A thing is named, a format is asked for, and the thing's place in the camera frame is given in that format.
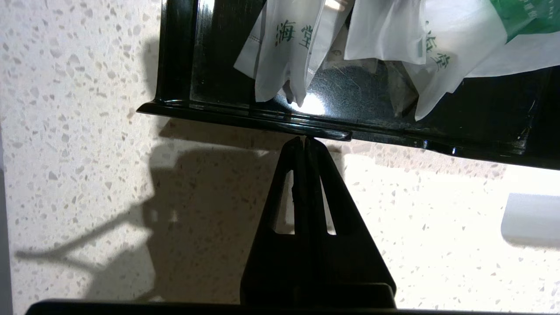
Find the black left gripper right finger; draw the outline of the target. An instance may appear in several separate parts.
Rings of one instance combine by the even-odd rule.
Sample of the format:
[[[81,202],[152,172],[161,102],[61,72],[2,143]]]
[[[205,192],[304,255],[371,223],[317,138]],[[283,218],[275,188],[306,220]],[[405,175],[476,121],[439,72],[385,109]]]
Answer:
[[[396,284],[327,147],[305,140],[313,291],[330,307],[394,307]]]

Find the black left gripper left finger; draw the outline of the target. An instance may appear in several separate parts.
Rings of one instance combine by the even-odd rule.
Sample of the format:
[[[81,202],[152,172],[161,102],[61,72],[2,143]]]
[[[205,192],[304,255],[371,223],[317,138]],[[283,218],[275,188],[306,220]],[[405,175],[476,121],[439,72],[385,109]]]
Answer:
[[[293,172],[294,234],[274,228],[287,174]],[[250,306],[300,307],[312,281],[308,189],[304,146],[299,137],[280,152],[258,229],[241,279],[241,303]]]

